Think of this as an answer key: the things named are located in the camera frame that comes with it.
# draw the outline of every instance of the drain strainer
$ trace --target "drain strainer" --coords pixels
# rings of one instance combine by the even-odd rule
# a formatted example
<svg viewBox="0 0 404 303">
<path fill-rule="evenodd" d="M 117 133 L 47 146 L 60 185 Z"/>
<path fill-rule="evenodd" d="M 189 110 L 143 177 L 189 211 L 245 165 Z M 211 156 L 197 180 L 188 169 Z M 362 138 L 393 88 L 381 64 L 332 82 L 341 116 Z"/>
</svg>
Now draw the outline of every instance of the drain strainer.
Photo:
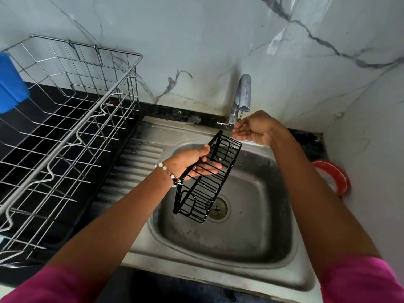
<svg viewBox="0 0 404 303">
<path fill-rule="evenodd" d="M 213 203 L 208 217 L 212 222 L 221 223 L 229 218 L 230 212 L 231 209 L 228 200 L 224 196 L 219 195 Z"/>
</svg>

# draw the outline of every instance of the hand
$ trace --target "hand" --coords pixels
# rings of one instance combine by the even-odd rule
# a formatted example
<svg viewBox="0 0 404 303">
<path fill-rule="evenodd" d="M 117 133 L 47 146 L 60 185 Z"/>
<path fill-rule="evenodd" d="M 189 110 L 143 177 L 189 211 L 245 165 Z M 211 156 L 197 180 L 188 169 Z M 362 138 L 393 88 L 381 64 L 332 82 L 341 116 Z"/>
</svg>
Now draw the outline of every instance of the hand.
<svg viewBox="0 0 404 303">
<path fill-rule="evenodd" d="M 171 158 L 165 160 L 163 164 L 167 166 L 168 169 L 179 178 L 190 165 L 193 165 L 199 160 L 201 162 L 206 162 L 206 155 L 209 154 L 209 150 L 209 145 L 205 145 L 202 149 L 185 149 L 175 154 Z M 216 168 L 221 169 L 222 165 L 216 162 L 198 163 L 195 166 L 195 169 L 191 170 L 188 173 L 188 176 L 185 178 L 185 180 L 189 180 L 190 177 L 197 177 L 201 174 L 216 174 L 218 172 Z"/>
<path fill-rule="evenodd" d="M 233 138 L 270 146 L 276 131 L 288 132 L 288 129 L 266 112 L 257 111 L 235 124 Z"/>
</svg>

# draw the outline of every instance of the faucet spout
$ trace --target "faucet spout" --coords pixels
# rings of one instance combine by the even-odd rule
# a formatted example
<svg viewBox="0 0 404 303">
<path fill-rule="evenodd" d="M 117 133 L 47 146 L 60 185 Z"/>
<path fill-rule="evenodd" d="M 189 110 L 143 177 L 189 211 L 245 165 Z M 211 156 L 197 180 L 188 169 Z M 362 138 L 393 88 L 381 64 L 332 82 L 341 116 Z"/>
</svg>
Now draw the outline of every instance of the faucet spout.
<svg viewBox="0 0 404 303">
<path fill-rule="evenodd" d="M 227 128 L 232 130 L 237 122 L 238 112 L 249 112 L 251 105 L 251 76 L 243 74 L 238 81 L 233 105 L 231 107 Z"/>
</svg>

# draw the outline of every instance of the pink shirt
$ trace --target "pink shirt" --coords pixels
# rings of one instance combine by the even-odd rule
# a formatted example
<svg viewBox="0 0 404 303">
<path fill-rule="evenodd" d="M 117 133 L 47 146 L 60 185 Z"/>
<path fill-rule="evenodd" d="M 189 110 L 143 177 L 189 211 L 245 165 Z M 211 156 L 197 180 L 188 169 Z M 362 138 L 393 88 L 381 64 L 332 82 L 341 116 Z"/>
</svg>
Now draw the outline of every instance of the pink shirt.
<svg viewBox="0 0 404 303">
<path fill-rule="evenodd" d="M 404 289 L 385 261 L 347 256 L 324 274 L 324 303 L 403 303 Z M 1 303 L 87 303 L 87 287 L 74 272 L 46 267 L 5 296 Z"/>
</svg>

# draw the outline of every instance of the sink basin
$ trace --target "sink basin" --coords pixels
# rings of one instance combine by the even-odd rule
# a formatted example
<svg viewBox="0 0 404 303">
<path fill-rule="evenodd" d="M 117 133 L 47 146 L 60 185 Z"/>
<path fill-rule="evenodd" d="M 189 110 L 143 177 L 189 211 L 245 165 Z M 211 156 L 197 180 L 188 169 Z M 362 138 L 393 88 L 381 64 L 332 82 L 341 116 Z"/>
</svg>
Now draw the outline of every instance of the sink basin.
<svg viewBox="0 0 404 303">
<path fill-rule="evenodd" d="M 156 163 L 184 147 L 209 142 L 217 131 L 145 117 L 101 188 L 92 206 L 97 205 L 95 212 L 103 212 L 122 198 Z M 242 143 L 235 166 L 203 224 L 173 214 L 174 197 L 175 189 L 171 189 L 122 265 L 285 302 L 322 302 L 269 147 Z"/>
<path fill-rule="evenodd" d="M 196 144 L 181 145 L 174 152 Z M 292 247 L 292 214 L 276 162 L 241 149 L 205 222 L 173 214 L 176 189 L 154 212 L 159 234 L 174 245 L 214 259 L 276 263 Z"/>
</svg>

